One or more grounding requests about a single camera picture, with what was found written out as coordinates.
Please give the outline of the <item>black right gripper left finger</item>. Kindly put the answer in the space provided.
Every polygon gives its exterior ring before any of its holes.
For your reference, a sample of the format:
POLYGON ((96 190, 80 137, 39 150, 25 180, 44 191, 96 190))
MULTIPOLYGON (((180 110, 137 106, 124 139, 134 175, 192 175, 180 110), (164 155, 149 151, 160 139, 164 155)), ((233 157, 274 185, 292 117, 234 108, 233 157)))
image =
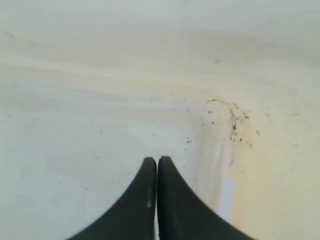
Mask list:
POLYGON ((122 196, 101 217, 71 240, 153 240, 157 164, 143 159, 134 179, 122 196))

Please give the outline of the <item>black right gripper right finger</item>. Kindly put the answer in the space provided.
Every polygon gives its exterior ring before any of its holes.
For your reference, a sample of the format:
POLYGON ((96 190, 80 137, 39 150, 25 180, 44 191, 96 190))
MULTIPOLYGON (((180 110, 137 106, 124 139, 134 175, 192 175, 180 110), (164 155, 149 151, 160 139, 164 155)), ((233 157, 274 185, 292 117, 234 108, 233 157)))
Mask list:
POLYGON ((158 162, 157 219, 161 240, 252 239, 205 205, 168 156, 158 162))

